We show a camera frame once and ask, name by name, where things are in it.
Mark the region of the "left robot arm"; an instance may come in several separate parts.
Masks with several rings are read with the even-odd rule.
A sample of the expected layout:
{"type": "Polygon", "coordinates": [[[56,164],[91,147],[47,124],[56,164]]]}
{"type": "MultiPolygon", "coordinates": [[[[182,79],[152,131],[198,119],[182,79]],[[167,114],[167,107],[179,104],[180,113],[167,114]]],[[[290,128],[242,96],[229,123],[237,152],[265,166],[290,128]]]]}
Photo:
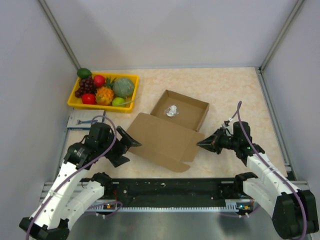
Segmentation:
{"type": "Polygon", "coordinates": [[[89,133],[67,149],[59,173],[37,210],[20,221],[19,227],[26,232],[25,238],[66,240],[74,224],[96,200],[113,194],[111,178],[99,172],[80,193],[72,196],[91,166],[105,157],[117,168],[129,162],[124,155],[130,148],[140,146],[141,143],[120,126],[93,123],[89,133]]]}

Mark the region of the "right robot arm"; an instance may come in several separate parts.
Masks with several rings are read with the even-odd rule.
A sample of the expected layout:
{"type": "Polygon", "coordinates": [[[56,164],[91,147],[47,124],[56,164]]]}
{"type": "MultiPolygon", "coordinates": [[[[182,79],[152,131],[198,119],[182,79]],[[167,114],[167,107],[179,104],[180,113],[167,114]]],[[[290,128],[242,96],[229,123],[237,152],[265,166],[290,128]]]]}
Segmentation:
{"type": "Polygon", "coordinates": [[[233,123],[233,133],[218,128],[197,145],[220,154],[232,150],[249,172],[235,176],[233,192],[239,198],[254,199],[270,216],[282,239],[303,237],[319,231],[316,199],[310,190],[302,190],[272,164],[265,151],[252,143],[251,128],[245,121],[233,123]]]}

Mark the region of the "brown cardboard box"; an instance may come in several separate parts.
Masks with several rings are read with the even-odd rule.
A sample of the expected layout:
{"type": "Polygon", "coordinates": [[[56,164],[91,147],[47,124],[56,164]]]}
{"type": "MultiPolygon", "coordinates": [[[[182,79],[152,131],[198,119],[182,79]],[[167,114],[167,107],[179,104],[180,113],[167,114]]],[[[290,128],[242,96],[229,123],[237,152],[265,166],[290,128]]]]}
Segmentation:
{"type": "Polygon", "coordinates": [[[175,173],[190,169],[205,138],[200,128],[210,104],[171,90],[165,90],[151,113],[140,112],[127,132],[142,146],[129,152],[175,173]],[[179,114],[168,117],[165,109],[176,105],[179,114]]]}

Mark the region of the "clear plastic wrap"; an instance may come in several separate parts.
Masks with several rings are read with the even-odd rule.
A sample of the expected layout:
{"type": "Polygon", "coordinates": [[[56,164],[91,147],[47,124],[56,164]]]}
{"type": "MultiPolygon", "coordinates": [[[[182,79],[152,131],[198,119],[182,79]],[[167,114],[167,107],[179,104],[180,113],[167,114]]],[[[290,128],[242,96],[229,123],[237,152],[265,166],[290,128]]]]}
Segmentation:
{"type": "Polygon", "coordinates": [[[169,118],[173,118],[179,114],[178,107],[175,104],[170,105],[168,108],[164,110],[164,114],[169,118]]]}

